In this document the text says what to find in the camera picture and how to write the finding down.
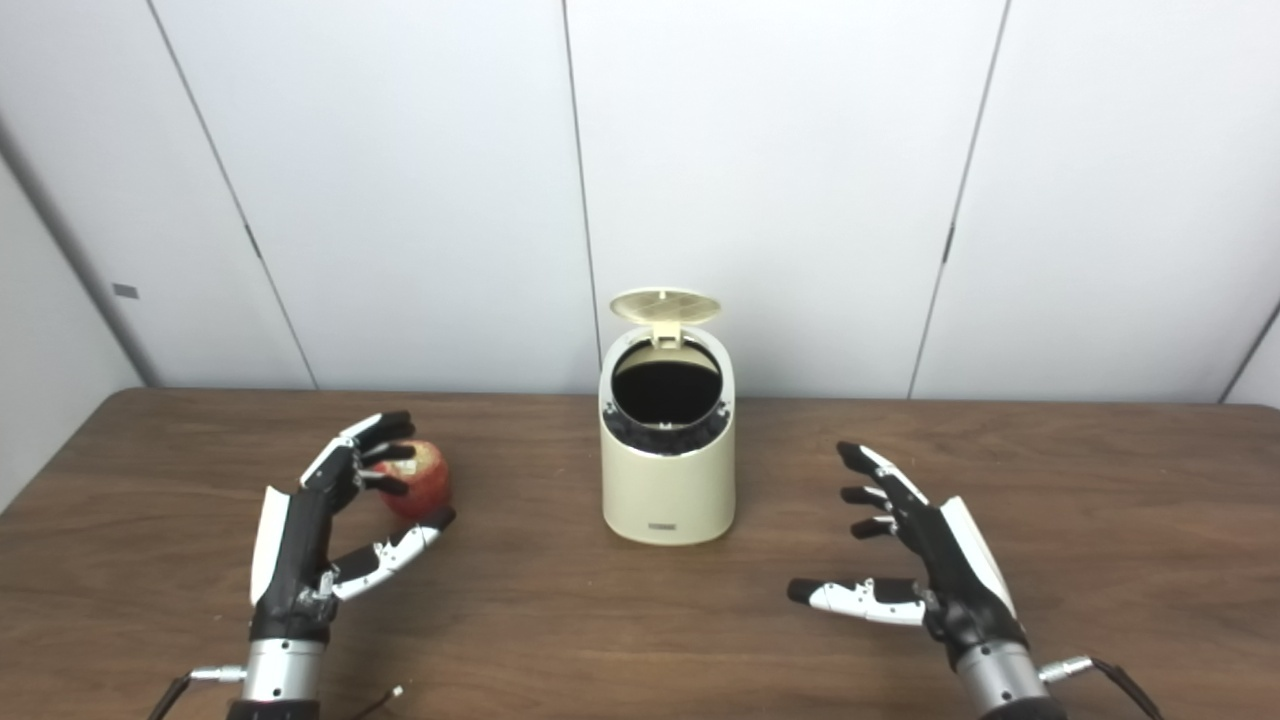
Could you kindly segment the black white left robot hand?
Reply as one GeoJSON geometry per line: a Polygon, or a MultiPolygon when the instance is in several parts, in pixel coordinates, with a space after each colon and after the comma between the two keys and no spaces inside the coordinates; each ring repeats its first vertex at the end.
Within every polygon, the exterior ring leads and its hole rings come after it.
{"type": "Polygon", "coordinates": [[[329,555],[334,518],[361,492],[407,493],[404,482],[375,465],[410,457],[413,433],[404,410],[366,416],[324,446],[297,489],[266,488],[250,573],[251,642],[328,643],[343,602],[404,570],[454,520],[445,505],[385,539],[329,555]]]}

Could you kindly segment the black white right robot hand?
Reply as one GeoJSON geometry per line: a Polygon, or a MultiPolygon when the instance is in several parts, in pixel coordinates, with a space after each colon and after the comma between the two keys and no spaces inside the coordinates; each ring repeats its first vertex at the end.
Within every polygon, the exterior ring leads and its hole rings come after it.
{"type": "Polygon", "coordinates": [[[859,541],[893,537],[918,557],[923,580],[867,578],[833,582],[794,578],[795,603],[869,623],[920,626],[945,647],[951,665],[982,646],[1029,650],[1010,591],[986,538],[957,496],[933,503],[905,470],[865,445],[840,441],[844,465],[869,478],[841,489],[845,503],[877,509],[851,525],[859,541]]]}

